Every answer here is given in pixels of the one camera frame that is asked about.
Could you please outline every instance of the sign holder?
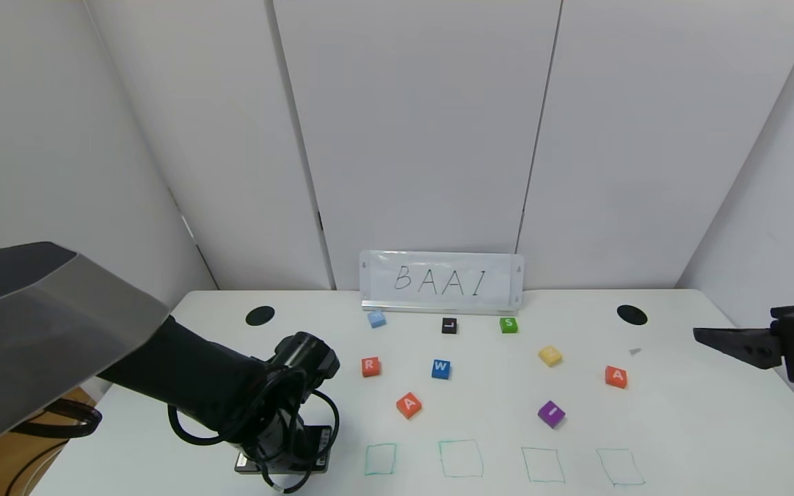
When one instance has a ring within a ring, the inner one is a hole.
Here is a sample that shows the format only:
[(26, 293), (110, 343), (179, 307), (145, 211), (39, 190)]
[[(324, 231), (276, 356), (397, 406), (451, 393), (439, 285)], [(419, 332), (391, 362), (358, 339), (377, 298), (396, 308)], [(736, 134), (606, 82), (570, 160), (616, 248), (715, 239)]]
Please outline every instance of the sign holder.
[(359, 264), (363, 310), (516, 315), (522, 304), (522, 255), (367, 250)]

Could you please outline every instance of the blue block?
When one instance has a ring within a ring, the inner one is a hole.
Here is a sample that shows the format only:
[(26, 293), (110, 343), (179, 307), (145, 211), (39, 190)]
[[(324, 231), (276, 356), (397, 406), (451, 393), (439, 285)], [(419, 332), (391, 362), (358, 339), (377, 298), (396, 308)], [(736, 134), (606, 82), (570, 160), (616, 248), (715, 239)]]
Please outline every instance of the blue block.
[(434, 360), (434, 366), (431, 368), (431, 377), (434, 379), (449, 379), (449, 370), (451, 363), (446, 360)]
[(385, 322), (385, 314), (381, 313), (381, 311), (371, 311), (366, 318), (369, 318), (369, 324), (373, 327), (382, 327), (387, 324)]

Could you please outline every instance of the purple letter i block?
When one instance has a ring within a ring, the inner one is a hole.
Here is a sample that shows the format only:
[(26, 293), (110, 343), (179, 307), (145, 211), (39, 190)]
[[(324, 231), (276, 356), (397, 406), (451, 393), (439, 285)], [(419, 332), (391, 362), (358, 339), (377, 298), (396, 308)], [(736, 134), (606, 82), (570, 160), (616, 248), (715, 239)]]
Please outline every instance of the purple letter i block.
[(560, 420), (565, 417), (565, 412), (556, 403), (547, 402), (539, 409), (538, 417), (541, 417), (541, 420), (545, 421), (551, 428), (555, 428), (560, 423)]

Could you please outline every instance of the orange block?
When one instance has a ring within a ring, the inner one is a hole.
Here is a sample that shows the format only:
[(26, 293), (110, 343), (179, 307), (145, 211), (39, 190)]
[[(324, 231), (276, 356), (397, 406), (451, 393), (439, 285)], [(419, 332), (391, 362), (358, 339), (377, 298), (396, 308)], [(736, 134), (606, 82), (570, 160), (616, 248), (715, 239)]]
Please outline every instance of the orange block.
[(614, 387), (627, 387), (627, 371), (618, 367), (605, 367), (605, 382)]
[(363, 377), (372, 377), (382, 373), (382, 363), (378, 361), (378, 357), (363, 358), (360, 361), (360, 371)]
[(422, 402), (418, 401), (413, 393), (406, 393), (406, 396), (397, 401), (397, 409), (403, 414), (403, 417), (410, 418), (422, 409)]

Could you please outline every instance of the whiteboard sign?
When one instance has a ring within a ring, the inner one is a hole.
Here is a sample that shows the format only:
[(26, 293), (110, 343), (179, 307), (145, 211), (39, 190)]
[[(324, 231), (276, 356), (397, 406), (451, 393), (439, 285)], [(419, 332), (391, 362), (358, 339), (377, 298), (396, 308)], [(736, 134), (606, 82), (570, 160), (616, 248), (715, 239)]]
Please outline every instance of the whiteboard sign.
[(524, 273), (522, 255), (367, 250), (360, 254), (362, 307), (513, 315)]

